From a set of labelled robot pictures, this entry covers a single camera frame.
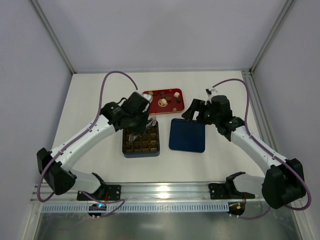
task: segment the red tray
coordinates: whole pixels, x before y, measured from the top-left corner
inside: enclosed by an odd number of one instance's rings
[[[166,97],[171,97],[171,102],[168,102],[166,106],[160,106],[158,104],[159,100],[162,99],[161,93],[164,93]],[[149,90],[144,91],[144,94],[150,94],[153,97],[153,100],[150,104],[150,115],[154,114],[170,114],[170,113],[179,113],[185,109],[184,97],[181,89],[171,88],[171,89],[162,89],[162,90]],[[179,93],[179,98],[181,102],[177,102],[177,97],[174,96],[175,93]]]

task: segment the metal frame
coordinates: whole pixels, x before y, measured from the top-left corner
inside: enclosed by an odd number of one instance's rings
[[[132,203],[153,202],[236,202],[242,199],[211,200],[208,185],[212,182],[120,182],[111,183],[121,185],[121,198]],[[47,183],[41,186],[41,196],[46,198],[52,192]],[[62,195],[53,195],[51,203],[72,203],[77,201],[77,191],[70,190]],[[248,199],[247,201],[263,201],[263,198]],[[30,203],[38,203],[37,185],[31,196]]]
[[[42,23],[45,31],[48,33],[53,45],[55,46],[58,53],[62,57],[65,66],[69,69],[71,74],[75,74],[76,72],[75,72],[71,62],[69,61],[65,50],[61,46],[59,39],[57,38],[54,30],[52,29],[46,15],[44,14],[42,8],[40,7],[38,1],[37,0],[28,0],[28,1],[31,4],[31,6],[32,6],[33,10],[35,11],[36,15],[38,16],[38,18],[40,19],[40,22]]]
[[[253,61],[252,67],[250,69],[251,73],[254,73],[255,70],[257,69],[257,66],[259,65],[262,58],[265,56],[266,52],[268,51],[270,45],[276,38],[281,26],[285,22],[287,16],[289,15],[291,9],[294,7],[296,1],[297,0],[286,0],[270,32],[268,33],[266,39],[264,40],[262,47],[260,48],[257,56],[255,57],[255,60]]]

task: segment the robotic arm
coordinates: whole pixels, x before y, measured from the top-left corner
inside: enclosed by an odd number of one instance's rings
[[[206,89],[206,92],[208,100],[193,99],[190,108],[182,114],[182,117],[192,121],[195,112],[199,112],[196,117],[198,123],[215,125],[221,135],[243,149],[265,174],[265,178],[251,176],[245,172],[228,176],[225,184],[230,196],[241,196],[240,193],[243,192],[262,196],[274,209],[305,196],[306,190],[302,183],[276,159],[288,164],[304,181],[302,164],[295,158],[288,160],[266,145],[258,136],[248,132],[245,122],[233,116],[226,96],[218,95],[214,88]]]
[[[107,192],[106,183],[96,173],[88,174],[76,171],[72,167],[93,146],[101,140],[123,128],[133,134],[143,134],[148,123],[149,108],[152,97],[148,94],[133,92],[121,106],[109,102],[100,110],[100,115],[92,128],[88,124],[79,133],[62,145],[47,151],[45,148],[36,154],[38,170],[43,172],[47,164],[58,154],[61,149],[79,137],[85,130],[89,130],[81,139],[71,143],[66,151],[61,153],[50,165],[44,174],[44,179],[56,195],[61,195],[69,190],[87,192],[97,200],[105,199]]]

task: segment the purple cable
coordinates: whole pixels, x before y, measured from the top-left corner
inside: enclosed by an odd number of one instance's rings
[[[45,203],[47,202],[49,199],[51,199],[51,197],[54,195],[54,192],[52,192],[46,199],[42,199],[41,198],[41,184],[44,180],[44,177],[45,177],[45,174],[46,172],[48,171],[48,169],[50,168],[51,164],[68,148],[70,147],[72,144],[74,144],[76,141],[78,141],[80,138],[82,138],[86,133],[88,133],[93,127],[94,125],[96,124],[96,122],[98,121],[98,118],[100,116],[100,110],[101,110],[101,106],[102,106],[102,97],[103,97],[103,93],[104,93],[104,88],[105,88],[105,83],[106,83],[106,80],[107,78],[111,75],[111,74],[122,74],[122,75],[125,75],[134,85],[135,89],[138,90],[138,87],[137,87],[137,84],[135,83],[135,81],[126,73],[122,72],[122,71],[110,71],[108,72],[105,76],[104,76],[104,79],[102,81],[102,86],[101,86],[101,90],[100,90],[100,97],[99,97],[99,105],[98,105],[98,111],[97,111],[97,114],[95,116],[95,119],[93,120],[92,124],[89,126],[89,128],[87,128],[86,130],[84,130],[80,135],[78,135],[77,137],[75,137],[74,139],[72,139],[69,143],[67,143],[50,161],[49,163],[45,166],[45,168],[43,169],[41,175],[40,175],[40,179],[39,179],[39,182],[38,182],[38,185],[36,187],[36,196],[38,198],[38,201],[41,202],[41,203]],[[118,201],[113,201],[113,202],[109,202],[109,203],[106,203],[106,204],[111,204],[111,203],[117,203]]]
[[[311,193],[310,190],[308,188],[308,186],[306,185],[305,181],[299,176],[298,173],[296,173],[296,171],[294,171],[285,161],[281,160],[279,157],[274,156],[274,154],[269,151],[265,146],[263,146],[253,135],[251,135],[250,131],[249,131],[249,127],[248,127],[248,111],[249,111],[249,102],[250,102],[250,94],[249,94],[249,88],[248,85],[245,81],[238,79],[238,78],[231,78],[231,79],[227,79],[224,81],[221,81],[217,84],[215,84],[214,86],[212,86],[213,88],[219,86],[220,84],[226,83],[226,82],[230,82],[230,81],[237,81],[240,82],[244,85],[245,90],[246,90],[246,106],[245,106],[245,113],[244,113],[244,126],[246,129],[246,132],[248,133],[248,135],[251,137],[251,139],[260,147],[262,148],[267,154],[269,154],[272,158],[276,159],[278,162],[280,162],[281,164],[283,164],[287,169],[289,169],[289,171],[299,180],[299,182],[302,184],[302,186],[304,187],[307,197],[308,197],[308,201],[306,203],[305,206],[303,207],[292,207],[292,206],[288,206],[286,205],[285,207],[291,209],[291,210],[296,210],[296,211],[303,211],[306,210],[310,204],[311,204]],[[268,209],[264,214],[262,214],[261,216],[263,217],[266,213],[269,212],[270,209]],[[261,216],[258,217],[251,217],[249,219],[256,219],[256,218],[260,218]]]

